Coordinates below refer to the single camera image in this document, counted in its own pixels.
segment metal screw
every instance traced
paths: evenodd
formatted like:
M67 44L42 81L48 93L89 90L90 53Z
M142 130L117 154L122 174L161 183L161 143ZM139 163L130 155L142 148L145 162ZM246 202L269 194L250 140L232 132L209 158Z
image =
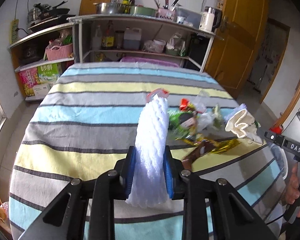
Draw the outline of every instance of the metal screw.
M81 180L78 178L72 179L71 180L71 185L75 186L75 185L79 185L81 183Z
M181 175L184 176L184 177L188 177L188 176L190 176L190 174L191 174L191 171L189 171L189 170L182 170L181 171Z
M116 170L109 170L108 171L108 176L114 177L117 176L118 172Z
M226 179L223 179L223 178L218 179L218 184L221 186L224 186L225 184L227 184L227 182L228 181Z

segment green container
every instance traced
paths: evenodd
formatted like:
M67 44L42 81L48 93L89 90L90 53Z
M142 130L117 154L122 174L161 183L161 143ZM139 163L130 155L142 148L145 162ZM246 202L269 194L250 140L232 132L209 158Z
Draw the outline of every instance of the green container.
M157 10L149 7L134 5L130 7L130 14L155 17Z
M172 55L172 56L179 56L180 50L174 50L174 49L167 49L166 48L166 54Z

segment human hand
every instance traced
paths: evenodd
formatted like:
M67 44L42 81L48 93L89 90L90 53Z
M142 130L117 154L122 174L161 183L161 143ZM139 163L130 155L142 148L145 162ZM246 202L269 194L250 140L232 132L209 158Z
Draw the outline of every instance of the human hand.
M292 175L289 180L289 184L285 195L285 199L288 204L293 204L295 200L300 196L300 191L298 190L299 179L297 176L297 170L298 170L298 164L296 163L292 168Z

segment power strip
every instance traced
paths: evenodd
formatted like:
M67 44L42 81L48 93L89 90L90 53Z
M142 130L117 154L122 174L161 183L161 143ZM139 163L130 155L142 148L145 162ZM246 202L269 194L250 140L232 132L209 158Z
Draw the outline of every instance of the power strip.
M19 19L14 19L10 23L10 44L18 41L18 31L17 28L19 26Z

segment stainless steel pot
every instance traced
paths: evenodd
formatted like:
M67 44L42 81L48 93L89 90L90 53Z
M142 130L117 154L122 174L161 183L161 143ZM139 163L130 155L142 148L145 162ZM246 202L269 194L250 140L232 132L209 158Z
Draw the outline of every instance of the stainless steel pot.
M51 6L46 4L41 5L45 9L49 9ZM39 15L41 14L41 11L39 8L34 7L28 12L28 23L34 22L35 20L39 19Z
M126 5L116 2L93 3L96 6L97 14L124 13Z
M39 19L39 14L41 13L39 8L33 8L28 13L28 23Z

